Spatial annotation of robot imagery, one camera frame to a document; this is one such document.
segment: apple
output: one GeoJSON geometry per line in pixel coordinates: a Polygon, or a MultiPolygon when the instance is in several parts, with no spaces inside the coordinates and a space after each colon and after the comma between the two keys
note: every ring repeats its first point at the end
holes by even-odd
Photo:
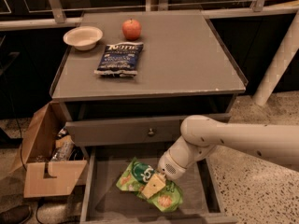
{"type": "Polygon", "coordinates": [[[129,41],[137,40],[141,34],[140,22],[134,19],[125,21],[122,24],[122,32],[124,37],[129,41]]]}

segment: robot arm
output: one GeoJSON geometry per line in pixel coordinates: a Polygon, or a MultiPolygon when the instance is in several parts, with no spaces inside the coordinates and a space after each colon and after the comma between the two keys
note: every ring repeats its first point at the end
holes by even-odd
{"type": "Polygon", "coordinates": [[[205,116],[187,117],[181,137],[160,158],[158,170],[169,180],[180,178],[196,161],[217,145],[239,151],[263,150],[273,156],[299,157],[299,127],[287,125],[231,124],[205,116]]]}

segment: crumpled green bag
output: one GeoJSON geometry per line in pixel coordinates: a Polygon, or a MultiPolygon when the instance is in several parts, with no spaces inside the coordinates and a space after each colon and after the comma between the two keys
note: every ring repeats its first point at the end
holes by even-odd
{"type": "Polygon", "coordinates": [[[122,191],[131,191],[138,198],[155,205],[162,212],[173,212],[183,203],[182,190],[175,182],[166,180],[166,186],[149,199],[141,193],[152,175],[157,172],[146,163],[133,158],[116,186],[122,191]]]}

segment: speckled floor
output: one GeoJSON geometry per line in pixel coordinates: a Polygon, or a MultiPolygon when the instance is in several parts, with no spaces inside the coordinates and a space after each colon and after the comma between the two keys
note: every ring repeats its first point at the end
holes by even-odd
{"type": "MultiPolygon", "coordinates": [[[[272,94],[263,107],[249,96],[237,97],[230,122],[299,125],[299,92],[272,94]]],[[[22,135],[30,119],[20,119],[22,135]]],[[[0,127],[11,137],[20,137],[15,120],[0,120],[0,127]]],[[[28,203],[34,214],[27,222],[36,224],[38,199],[22,197],[25,171],[10,174],[15,147],[0,147],[0,212],[17,204],[28,203]]],[[[227,216],[238,223],[299,223],[299,167],[286,167],[264,161],[228,147],[218,147],[209,157],[227,216]]],[[[78,187],[67,197],[46,198],[38,217],[43,223],[78,220],[84,189],[78,187]]]]}

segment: bowl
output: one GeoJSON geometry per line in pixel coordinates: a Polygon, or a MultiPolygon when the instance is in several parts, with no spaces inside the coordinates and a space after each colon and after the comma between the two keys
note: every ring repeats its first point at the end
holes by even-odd
{"type": "Polygon", "coordinates": [[[93,26],[79,26],[64,34],[64,42],[78,50],[93,49],[103,32],[93,26]]]}

